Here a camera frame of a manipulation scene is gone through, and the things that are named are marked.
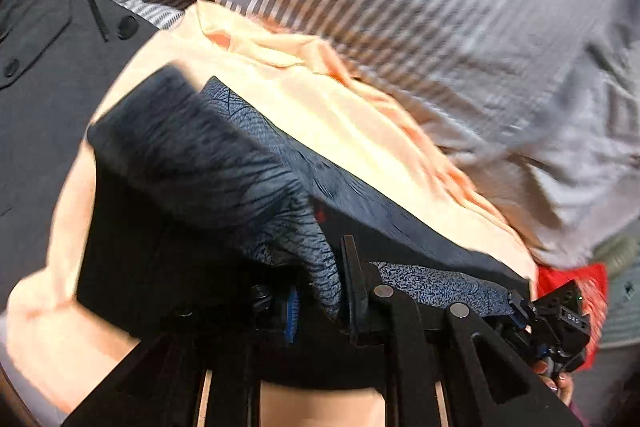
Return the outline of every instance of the red fabric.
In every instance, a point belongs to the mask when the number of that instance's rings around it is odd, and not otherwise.
[[[604,264],[591,264],[567,271],[539,266],[538,296],[551,293],[571,279],[575,279],[582,293],[582,312],[591,315],[591,340],[587,344],[587,360],[580,368],[589,369],[593,365],[607,316],[607,271]]]

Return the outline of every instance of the peach garment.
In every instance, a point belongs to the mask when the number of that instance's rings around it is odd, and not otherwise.
[[[169,62],[178,63],[195,89],[217,76],[280,129],[432,229],[535,282],[536,267],[504,218],[393,99],[351,79],[321,39],[274,34],[198,1],[132,58],[94,120]],[[66,412],[137,342],[74,299],[94,190],[94,156],[83,141],[54,211],[47,267],[20,281],[7,306],[8,351],[16,367]]]

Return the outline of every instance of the folded dark garment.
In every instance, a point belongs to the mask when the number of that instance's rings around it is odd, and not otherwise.
[[[310,203],[313,195],[368,227],[380,219],[382,230],[378,233],[387,238],[390,248],[363,257],[381,263],[385,282],[426,304],[446,306],[465,301],[480,315],[509,312],[507,290],[495,283],[401,264],[411,255],[425,264],[434,261],[438,267],[462,267],[469,259],[502,268],[497,261],[458,247],[423,223],[408,227],[413,234],[409,238],[398,227],[410,222],[406,211],[275,128],[217,80],[210,81],[199,94],[178,70],[163,68],[92,125],[88,140],[98,165],[94,221],[105,215],[101,213],[104,183],[100,179],[101,173],[108,172],[124,181],[136,198],[147,198],[169,221],[178,223],[182,237],[191,230],[194,237],[201,237],[200,242],[213,241],[252,261],[302,266],[322,307],[335,317],[340,307],[340,278],[333,245],[326,240]],[[91,257],[98,243],[92,233],[100,227],[105,228],[104,223],[92,223],[78,289],[81,302],[82,288],[87,287],[87,256]],[[338,230],[340,224],[332,227]],[[397,227],[391,238],[384,235],[389,227]],[[162,227],[154,232],[151,229],[149,233],[162,234]],[[416,251],[407,245],[394,247],[398,237],[423,247]],[[432,240],[437,248],[430,248]],[[166,243],[146,241],[147,250],[165,248]],[[189,248],[185,244],[176,251]],[[396,250],[402,259],[397,259]],[[136,265],[135,269],[146,274],[140,280],[152,278],[150,274],[158,268],[158,256],[149,254],[148,259],[147,266]]]

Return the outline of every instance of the finger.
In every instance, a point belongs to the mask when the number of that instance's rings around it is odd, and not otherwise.
[[[533,372],[536,375],[543,375],[548,367],[549,366],[546,365],[546,362],[544,360],[538,360],[536,363],[533,364],[531,368],[533,369]]]
[[[565,405],[569,405],[574,397],[574,386],[574,379],[571,375],[560,373],[558,376],[558,387],[560,388],[558,396]]]
[[[540,377],[540,380],[542,380],[545,385],[551,389],[554,393],[558,393],[558,386],[556,385],[556,383],[551,380],[549,377]]]

